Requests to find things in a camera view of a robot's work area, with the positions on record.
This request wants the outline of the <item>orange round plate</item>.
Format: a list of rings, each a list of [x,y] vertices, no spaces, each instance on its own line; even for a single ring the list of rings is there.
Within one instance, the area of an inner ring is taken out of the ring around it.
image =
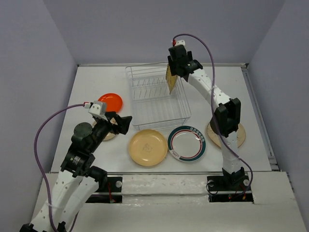
[[[123,107],[123,100],[116,93],[106,93],[99,97],[98,101],[107,104],[107,112],[115,111],[116,113],[119,113]]]

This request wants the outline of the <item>small beige round plate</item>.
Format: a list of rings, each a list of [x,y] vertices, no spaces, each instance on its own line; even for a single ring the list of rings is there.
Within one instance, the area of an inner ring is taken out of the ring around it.
[[[116,124],[116,121],[114,120],[114,118],[111,120],[111,123]],[[108,135],[104,138],[103,141],[111,140],[111,139],[113,139],[114,137],[115,137],[115,134],[109,132]]]

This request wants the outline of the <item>green woven bamboo tray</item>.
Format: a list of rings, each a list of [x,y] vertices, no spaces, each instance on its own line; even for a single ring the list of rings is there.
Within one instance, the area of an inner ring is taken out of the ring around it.
[[[170,66],[169,64],[167,65],[167,70],[166,70],[166,76],[165,76],[165,79],[166,79],[166,82],[167,82],[167,85],[169,87],[169,94],[172,93],[175,85],[176,85],[176,82],[177,82],[177,78],[178,76],[177,75],[172,75],[171,73],[171,70],[170,70]]]

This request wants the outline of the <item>yellow bear plate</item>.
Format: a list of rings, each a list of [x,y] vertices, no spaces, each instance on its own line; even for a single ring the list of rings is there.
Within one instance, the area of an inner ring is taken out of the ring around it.
[[[166,138],[158,131],[146,129],[137,132],[128,144],[131,159],[140,166],[152,167],[163,161],[168,152]]]

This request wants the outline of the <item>white plate green rim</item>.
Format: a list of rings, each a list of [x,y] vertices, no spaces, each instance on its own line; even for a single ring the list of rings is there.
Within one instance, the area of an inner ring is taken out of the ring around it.
[[[206,139],[202,132],[191,126],[179,126],[168,136],[170,154],[181,162],[195,162],[205,153]]]

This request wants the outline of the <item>beige oval flower plate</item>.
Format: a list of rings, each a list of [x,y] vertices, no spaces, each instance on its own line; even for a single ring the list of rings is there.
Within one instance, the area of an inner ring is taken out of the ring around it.
[[[221,142],[219,139],[219,136],[217,134],[214,133],[214,131],[211,128],[210,123],[208,123],[208,125],[206,126],[205,129],[208,137],[210,138],[210,140],[219,148],[221,148]],[[246,139],[246,132],[245,132],[245,128],[243,127],[243,125],[240,123],[239,124],[239,129],[237,131],[237,145],[238,148],[240,146],[243,145],[243,143],[245,142]]]

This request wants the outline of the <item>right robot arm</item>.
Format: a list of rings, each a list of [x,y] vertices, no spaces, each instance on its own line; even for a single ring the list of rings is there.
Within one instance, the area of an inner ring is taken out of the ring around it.
[[[237,154],[237,131],[240,123],[241,102],[223,93],[215,80],[207,76],[203,66],[193,59],[182,43],[169,48],[169,69],[172,75],[183,78],[192,85],[211,105],[211,128],[219,136],[223,157],[223,175],[214,180],[223,190],[233,191],[239,188],[245,179],[242,160]]]

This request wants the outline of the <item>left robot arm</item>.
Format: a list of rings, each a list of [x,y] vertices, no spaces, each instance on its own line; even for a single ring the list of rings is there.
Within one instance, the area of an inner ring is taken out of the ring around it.
[[[108,173],[93,165],[95,150],[108,133],[127,134],[131,120],[131,116],[107,112],[95,118],[95,126],[87,122],[75,126],[54,186],[50,187],[47,176],[43,176],[47,200],[36,217],[22,225],[22,232],[72,231],[82,206],[108,182]]]

